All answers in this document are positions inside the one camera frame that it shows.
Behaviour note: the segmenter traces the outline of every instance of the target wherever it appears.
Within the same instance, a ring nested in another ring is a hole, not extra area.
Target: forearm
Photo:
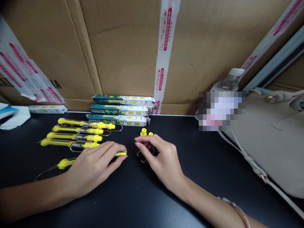
[[[245,227],[242,216],[235,208],[202,189],[187,177],[185,177],[185,184],[175,194],[216,228]],[[252,228],[265,227],[249,216],[247,218]]]
[[[11,223],[72,201],[64,191],[64,176],[0,190],[1,219]]]

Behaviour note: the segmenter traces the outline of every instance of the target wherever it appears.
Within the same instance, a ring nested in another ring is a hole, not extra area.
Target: white tape
[[[256,47],[253,53],[249,56],[243,64],[242,69],[244,73],[239,80],[248,72],[248,70],[258,61],[259,58],[269,49],[269,47],[287,30],[294,19],[304,8],[304,0],[292,0],[280,19],[276,22],[274,27],[264,37],[260,44]]]
[[[164,99],[167,73],[174,37],[177,14],[180,10],[180,0],[161,0],[161,15],[158,36],[158,55],[154,84],[154,99],[158,104],[153,114],[161,112]]]
[[[13,31],[0,16],[0,72],[21,93],[31,100],[65,103],[51,82],[29,59]]]

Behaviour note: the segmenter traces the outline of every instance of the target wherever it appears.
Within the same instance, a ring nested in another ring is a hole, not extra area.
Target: fingernail
[[[128,155],[124,155],[122,160],[125,160],[128,157]]]
[[[135,142],[135,145],[138,147],[138,149],[140,149],[140,144],[139,144],[139,142]]]

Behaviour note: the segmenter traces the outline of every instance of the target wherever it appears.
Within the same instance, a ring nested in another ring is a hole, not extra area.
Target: cardboard wall
[[[231,68],[241,67],[290,2],[182,0],[161,113],[193,115],[198,92],[208,91]],[[66,106],[87,111],[95,92],[153,97],[160,4],[161,0],[32,0],[28,6],[27,0],[14,0],[4,17],[28,55],[49,79],[58,81]],[[241,83],[249,81],[303,23],[301,14]],[[31,102],[12,90],[0,87],[12,102]]]
[[[267,89],[291,92],[304,90],[304,55],[269,84]]]

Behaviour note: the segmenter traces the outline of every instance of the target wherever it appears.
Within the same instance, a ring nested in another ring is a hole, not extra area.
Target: hand
[[[79,198],[104,182],[127,158],[125,155],[119,156],[108,165],[119,151],[127,152],[125,146],[115,142],[84,149],[71,168],[62,174],[65,195],[73,199]]]
[[[135,144],[149,162],[151,168],[156,173],[167,189],[177,194],[177,191],[185,184],[186,177],[181,170],[175,145],[164,141],[158,135],[139,136],[135,138]],[[153,156],[147,149],[150,144],[155,146],[159,155]]]

